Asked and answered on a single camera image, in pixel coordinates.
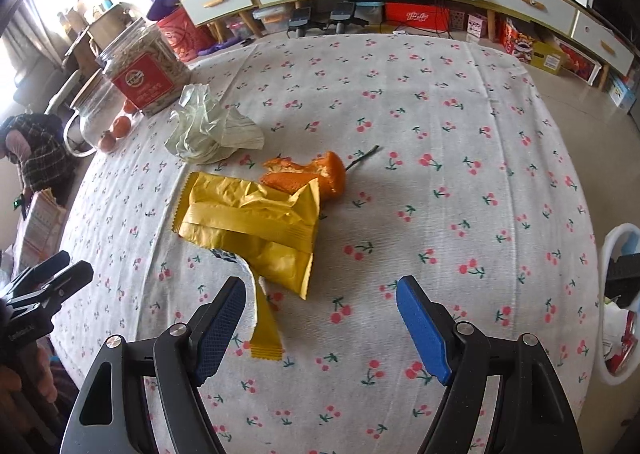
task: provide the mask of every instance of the cherry pattern tablecloth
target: cherry pattern tablecloth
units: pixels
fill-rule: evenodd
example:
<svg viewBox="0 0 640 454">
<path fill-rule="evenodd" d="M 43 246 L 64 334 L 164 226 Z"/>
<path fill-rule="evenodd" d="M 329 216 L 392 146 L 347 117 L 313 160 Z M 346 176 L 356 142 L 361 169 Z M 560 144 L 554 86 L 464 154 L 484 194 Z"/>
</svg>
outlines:
<svg viewBox="0 0 640 454">
<path fill-rule="evenodd" d="M 263 150 L 240 150 L 210 173 L 257 180 L 276 155 L 303 163 L 330 149 L 349 162 L 382 146 L 322 207 L 308 300 L 265 284 L 282 361 L 251 358 L 250 295 L 220 371 L 201 388 L 227 452 L 416 452 L 443 388 L 396 309 L 406 274 L 486 335 L 535 333 L 578 415 L 598 325 L 596 248 L 560 132 L 521 63 L 423 36 L 328 36 L 212 56 L 193 81 L 266 136 Z M 71 209 L 62 248 L 95 277 L 65 303 L 53 340 L 78 384 L 109 335 L 157 336 L 229 275 L 248 280 L 237 257 L 170 230 L 191 170 L 164 149 L 170 111 L 98 155 Z M 155 382 L 146 385 L 160 451 L 172 453 Z"/>
</svg>

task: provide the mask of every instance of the drawer handle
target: drawer handle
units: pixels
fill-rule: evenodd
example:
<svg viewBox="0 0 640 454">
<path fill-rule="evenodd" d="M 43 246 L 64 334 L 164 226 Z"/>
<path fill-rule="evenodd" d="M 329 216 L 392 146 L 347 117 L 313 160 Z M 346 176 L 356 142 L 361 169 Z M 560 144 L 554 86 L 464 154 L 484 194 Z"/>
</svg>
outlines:
<svg viewBox="0 0 640 454">
<path fill-rule="evenodd" d="M 608 54 L 611 54 L 612 56 L 616 55 L 616 51 L 604 41 L 600 41 L 600 46 L 603 47 L 604 51 L 607 52 Z"/>
<path fill-rule="evenodd" d="M 537 10 L 546 10 L 546 7 L 539 1 L 535 1 L 535 0 L 522 0 L 522 1 Z"/>
<path fill-rule="evenodd" d="M 217 7 L 218 5 L 220 5 L 220 3 L 224 2 L 226 0 L 211 0 L 208 3 L 204 3 L 203 7 L 206 9 L 210 9 L 212 7 Z"/>
</svg>

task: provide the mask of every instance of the red basket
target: red basket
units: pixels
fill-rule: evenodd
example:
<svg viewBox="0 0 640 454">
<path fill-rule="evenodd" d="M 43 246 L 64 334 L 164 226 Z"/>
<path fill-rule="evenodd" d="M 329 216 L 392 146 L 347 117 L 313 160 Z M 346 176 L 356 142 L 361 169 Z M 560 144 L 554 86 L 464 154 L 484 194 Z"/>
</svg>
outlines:
<svg viewBox="0 0 640 454">
<path fill-rule="evenodd" d="M 210 48 L 216 43 L 209 28 L 196 27 L 183 7 L 179 7 L 157 24 L 182 62 L 195 59 L 199 50 Z"/>
<path fill-rule="evenodd" d="M 386 20 L 400 23 L 405 27 L 425 28 L 437 32 L 449 29 L 449 9 L 432 5 L 411 5 L 409 3 L 387 3 Z"/>
</svg>

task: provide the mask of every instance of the pink sleeve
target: pink sleeve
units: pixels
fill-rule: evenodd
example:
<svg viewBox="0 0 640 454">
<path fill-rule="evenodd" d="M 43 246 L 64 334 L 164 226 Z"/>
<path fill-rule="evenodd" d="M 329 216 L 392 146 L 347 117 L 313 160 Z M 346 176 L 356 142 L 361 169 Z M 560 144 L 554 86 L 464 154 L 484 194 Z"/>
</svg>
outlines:
<svg viewBox="0 0 640 454">
<path fill-rule="evenodd" d="M 31 148 L 27 143 L 27 140 L 22 136 L 22 133 L 17 129 L 12 129 L 6 135 L 4 140 L 4 146 L 7 148 L 7 151 L 12 152 L 20 163 L 23 163 L 31 156 Z"/>
</svg>

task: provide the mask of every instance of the tile floor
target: tile floor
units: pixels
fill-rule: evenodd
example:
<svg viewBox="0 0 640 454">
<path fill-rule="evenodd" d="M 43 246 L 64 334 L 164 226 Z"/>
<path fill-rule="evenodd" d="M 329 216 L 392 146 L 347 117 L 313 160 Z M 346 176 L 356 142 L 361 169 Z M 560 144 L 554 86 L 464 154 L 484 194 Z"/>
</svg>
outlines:
<svg viewBox="0 0 640 454">
<path fill-rule="evenodd" d="M 455 33 L 458 40 L 464 33 Z M 284 39 L 284 33 L 266 39 Z M 482 40 L 481 44 L 500 49 Z M 606 93 L 561 71 L 558 76 L 527 66 L 561 130 L 587 198 L 596 244 L 615 226 L 640 226 L 640 131 Z M 85 159 L 83 173 L 88 167 Z M 618 441 L 625 419 L 640 407 L 640 369 L 620 386 L 601 383 L 594 373 L 578 420 L 585 454 L 606 454 Z"/>
</svg>

